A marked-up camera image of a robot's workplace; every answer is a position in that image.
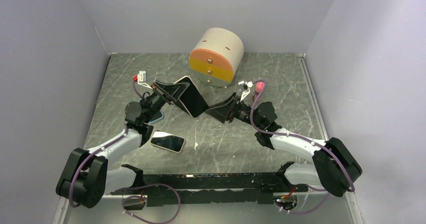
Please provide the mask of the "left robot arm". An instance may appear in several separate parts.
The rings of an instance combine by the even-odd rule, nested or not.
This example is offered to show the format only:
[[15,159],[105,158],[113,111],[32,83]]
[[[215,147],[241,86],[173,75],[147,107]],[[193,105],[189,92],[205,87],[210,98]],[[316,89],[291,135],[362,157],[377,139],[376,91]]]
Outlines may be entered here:
[[109,165],[149,141],[151,119],[165,104],[177,103],[189,89],[189,82],[152,84],[153,93],[125,107],[124,129],[97,147],[74,149],[56,186],[56,194],[67,198],[72,207],[92,208],[104,194],[126,189],[131,194],[144,187],[143,170],[129,164],[109,170]]

